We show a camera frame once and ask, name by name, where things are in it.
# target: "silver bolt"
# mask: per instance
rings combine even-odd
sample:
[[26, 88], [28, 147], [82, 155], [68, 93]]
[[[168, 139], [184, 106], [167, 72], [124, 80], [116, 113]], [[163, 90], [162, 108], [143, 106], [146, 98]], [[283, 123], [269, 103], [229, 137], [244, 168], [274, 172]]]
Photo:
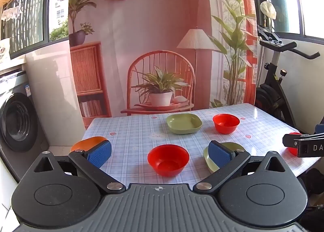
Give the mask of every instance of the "silver bolt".
[[212, 185], [210, 183], [198, 183], [196, 187], [199, 190], [209, 190], [212, 188]]
[[114, 183], [109, 183], [109, 184], [107, 185], [107, 188], [108, 188], [109, 190], [118, 191], [118, 190], [120, 190], [120, 189], [123, 188], [123, 185], [122, 185], [121, 183], [116, 183], [116, 182], [114, 182]]

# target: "green plate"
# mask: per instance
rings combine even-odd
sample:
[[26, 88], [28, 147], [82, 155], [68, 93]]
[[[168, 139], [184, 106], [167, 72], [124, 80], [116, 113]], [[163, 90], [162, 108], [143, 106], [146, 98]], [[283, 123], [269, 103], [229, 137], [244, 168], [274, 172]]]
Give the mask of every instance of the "green plate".
[[166, 118], [171, 132], [175, 134], [189, 134], [197, 132], [203, 123], [200, 118], [191, 113], [173, 114]]
[[[239, 144], [237, 144], [235, 142], [223, 142], [222, 144], [226, 148], [230, 149], [231, 151], [236, 151], [237, 149], [243, 149], [243, 150], [245, 150], [241, 145], [239, 145]], [[219, 167], [217, 166], [217, 164], [214, 163], [211, 158], [209, 158], [209, 155], [208, 155], [208, 146], [204, 149], [204, 158], [205, 158], [205, 162], [207, 164], [208, 170], [211, 173], [214, 173], [214, 172], [216, 172], [219, 169]]]

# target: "chair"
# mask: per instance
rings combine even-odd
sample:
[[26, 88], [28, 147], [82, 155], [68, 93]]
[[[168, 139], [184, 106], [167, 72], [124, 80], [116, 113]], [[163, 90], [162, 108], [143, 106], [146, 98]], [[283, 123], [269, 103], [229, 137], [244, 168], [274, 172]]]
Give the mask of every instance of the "chair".
[[[178, 107], [167, 111], [154, 111], [146, 110], [143, 107], [133, 107], [132, 103], [147, 103], [147, 98], [144, 96], [140, 97], [140, 92], [136, 92], [136, 86], [146, 81], [143, 79], [143, 74], [141, 73], [151, 73], [155, 75], [154, 66], [157, 66], [161, 70], [166, 70], [166, 72], [178, 73], [184, 82], [188, 83], [190, 87], [182, 87], [181, 91], [176, 91], [176, 96], [184, 96], [188, 99], [188, 104], [183, 107]], [[178, 53], [174, 53], [166, 50], [158, 50], [146, 53], [139, 58], [137, 58], [130, 66], [127, 76], [127, 109], [121, 111], [121, 113], [127, 113], [128, 116], [131, 114], [159, 114], [159, 113], [169, 113], [169, 112], [180, 112], [180, 111], [190, 111], [194, 104], [192, 103], [192, 89], [196, 83], [195, 73], [190, 62]]]

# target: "exercise bike handlebar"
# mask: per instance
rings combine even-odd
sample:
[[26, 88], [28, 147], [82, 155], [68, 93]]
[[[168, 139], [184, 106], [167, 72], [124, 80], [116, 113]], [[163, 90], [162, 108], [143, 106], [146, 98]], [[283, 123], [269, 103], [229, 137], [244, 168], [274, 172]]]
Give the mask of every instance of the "exercise bike handlebar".
[[308, 55], [308, 54], [303, 53], [303, 52], [301, 52], [301, 51], [299, 51], [297, 49], [294, 49], [294, 48], [289, 49], [289, 51], [294, 52], [296, 54], [299, 54], [300, 56], [302, 56], [302, 57], [304, 57], [306, 59], [309, 59], [309, 60], [313, 60], [313, 59], [318, 58], [318, 57], [321, 56], [320, 52], [317, 52], [317, 53], [315, 53], [313, 55]]
[[262, 45], [266, 48], [269, 48], [273, 51], [277, 51], [277, 52], [284, 52], [284, 51], [291, 50], [291, 49], [297, 47], [296, 42], [291, 42], [291, 43], [288, 43], [285, 45], [279, 45], [277, 43], [275, 44], [275, 43], [271, 43], [271, 42], [265, 42], [262, 40], [260, 40], [260, 45]]

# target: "plaid tablecloth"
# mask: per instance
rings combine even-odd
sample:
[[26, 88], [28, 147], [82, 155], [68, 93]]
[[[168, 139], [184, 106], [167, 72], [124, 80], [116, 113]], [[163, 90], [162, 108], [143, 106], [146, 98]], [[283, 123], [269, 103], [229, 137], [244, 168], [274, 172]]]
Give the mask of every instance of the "plaid tablecloth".
[[[133, 115], [117, 118], [96, 118], [86, 130], [83, 139], [103, 136], [112, 144], [112, 155], [101, 170], [116, 180], [130, 183], [188, 183], [190, 187], [210, 175], [203, 150], [211, 140], [236, 142], [251, 155], [264, 156], [268, 151], [277, 151], [296, 176], [307, 170], [319, 158], [298, 158], [283, 146], [282, 137], [296, 130], [250, 104], [238, 104], [213, 109], [195, 110], [202, 121], [201, 129], [193, 134], [176, 135], [170, 132], [166, 117], [170, 114]], [[213, 116], [228, 113], [237, 116], [240, 124], [229, 135], [218, 133]], [[161, 144], [176, 144], [184, 147], [190, 160], [184, 170], [173, 178], [157, 175], [147, 162], [147, 154]]]

